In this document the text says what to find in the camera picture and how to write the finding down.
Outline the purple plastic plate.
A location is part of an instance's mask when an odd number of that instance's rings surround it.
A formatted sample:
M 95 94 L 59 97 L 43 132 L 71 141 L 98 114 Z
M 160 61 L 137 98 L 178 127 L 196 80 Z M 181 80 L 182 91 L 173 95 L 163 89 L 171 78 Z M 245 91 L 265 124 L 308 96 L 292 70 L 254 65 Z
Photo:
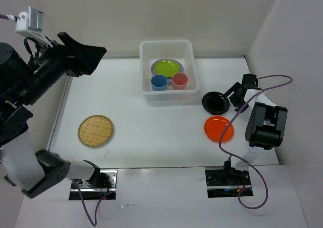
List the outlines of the purple plastic plate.
M 159 60 L 155 61 L 155 62 L 152 64 L 152 66 L 151 66 L 151 72 L 152 72 L 152 74 L 153 74 L 154 76 L 155 76 L 155 75 L 158 75 L 158 74 L 155 72 L 155 70 L 154 70 L 154 66 L 155 66 L 155 64 L 156 64 Z M 177 61 L 177 60 L 174 60 L 174 61 L 176 61 L 176 62 L 180 65 L 180 71 L 179 71 L 179 73 L 183 73 L 183 72 L 184 72 L 184 67 L 183 67 L 183 65 L 182 65 L 179 61 Z M 172 82 L 172 77 L 171 77 L 171 78 L 167 78 L 167 79 L 168 79 L 168 83 L 171 83 L 171 82 Z

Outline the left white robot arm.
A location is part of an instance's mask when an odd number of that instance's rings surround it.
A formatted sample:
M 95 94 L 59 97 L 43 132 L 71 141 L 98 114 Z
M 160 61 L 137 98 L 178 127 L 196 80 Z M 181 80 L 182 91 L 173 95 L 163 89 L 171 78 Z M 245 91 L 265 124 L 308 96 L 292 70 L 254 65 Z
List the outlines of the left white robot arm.
M 1 165 L 5 179 L 34 198 L 65 178 L 81 179 L 88 187 L 100 183 L 100 168 L 84 160 L 72 163 L 42 149 L 34 151 L 27 106 L 39 100 L 63 75 L 90 75 L 106 54 L 104 47 L 78 43 L 67 33 L 61 44 L 48 48 L 36 43 L 36 53 L 25 62 L 7 43 L 1 44 Z

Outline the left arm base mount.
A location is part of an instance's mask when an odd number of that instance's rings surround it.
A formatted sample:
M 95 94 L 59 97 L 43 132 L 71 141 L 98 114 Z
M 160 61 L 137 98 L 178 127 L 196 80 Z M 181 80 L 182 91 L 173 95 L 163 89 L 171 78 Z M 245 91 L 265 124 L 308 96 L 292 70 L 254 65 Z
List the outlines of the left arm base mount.
M 104 200 L 115 200 L 117 174 L 116 169 L 102 169 L 94 183 L 76 179 L 76 183 L 71 183 L 69 200 L 81 200 L 77 187 L 80 188 L 84 200 L 99 200 L 102 197 Z

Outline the blue plastic cup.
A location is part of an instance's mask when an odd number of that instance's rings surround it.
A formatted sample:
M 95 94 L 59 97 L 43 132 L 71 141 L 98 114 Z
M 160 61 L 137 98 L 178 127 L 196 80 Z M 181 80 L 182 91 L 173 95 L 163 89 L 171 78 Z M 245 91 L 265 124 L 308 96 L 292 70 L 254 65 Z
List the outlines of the blue plastic cup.
M 151 79 L 151 86 L 153 91 L 164 91 L 167 88 L 168 79 L 164 75 L 155 75 Z

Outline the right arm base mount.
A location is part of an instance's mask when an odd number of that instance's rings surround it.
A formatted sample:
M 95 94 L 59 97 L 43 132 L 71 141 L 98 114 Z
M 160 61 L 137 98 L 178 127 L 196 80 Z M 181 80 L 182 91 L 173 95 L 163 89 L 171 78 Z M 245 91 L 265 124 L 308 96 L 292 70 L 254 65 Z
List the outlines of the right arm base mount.
M 208 198 L 237 197 L 240 192 L 253 196 L 249 172 L 235 170 L 228 160 L 222 167 L 206 167 L 205 178 Z

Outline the green plastic plate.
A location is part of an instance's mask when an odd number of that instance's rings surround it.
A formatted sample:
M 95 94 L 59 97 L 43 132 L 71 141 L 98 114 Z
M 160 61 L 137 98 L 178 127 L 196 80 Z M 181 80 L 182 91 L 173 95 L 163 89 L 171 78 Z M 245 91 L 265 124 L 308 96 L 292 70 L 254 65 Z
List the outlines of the green plastic plate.
M 159 60 L 155 64 L 154 70 L 157 74 L 171 78 L 174 74 L 180 71 L 180 65 L 174 60 Z

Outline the pink plastic cup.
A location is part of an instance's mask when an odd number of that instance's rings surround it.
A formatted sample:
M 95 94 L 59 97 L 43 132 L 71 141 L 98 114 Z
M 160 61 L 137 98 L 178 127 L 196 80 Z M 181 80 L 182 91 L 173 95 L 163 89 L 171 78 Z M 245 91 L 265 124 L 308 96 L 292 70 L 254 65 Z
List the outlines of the pink plastic cup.
M 172 76 L 172 89 L 185 90 L 188 83 L 188 77 L 184 73 L 176 73 Z

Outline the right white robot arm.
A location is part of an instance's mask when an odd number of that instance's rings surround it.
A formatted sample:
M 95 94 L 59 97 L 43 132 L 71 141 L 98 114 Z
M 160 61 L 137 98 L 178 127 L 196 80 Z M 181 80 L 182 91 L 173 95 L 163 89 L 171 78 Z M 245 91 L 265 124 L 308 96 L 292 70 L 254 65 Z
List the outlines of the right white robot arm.
M 235 111 L 252 112 L 245 131 L 247 142 L 238 158 L 225 161 L 221 178 L 232 185 L 247 176 L 249 165 L 263 153 L 280 146 L 283 140 L 287 109 L 271 102 L 258 88 L 258 79 L 254 74 L 244 74 L 242 82 L 234 84 L 226 93 Z

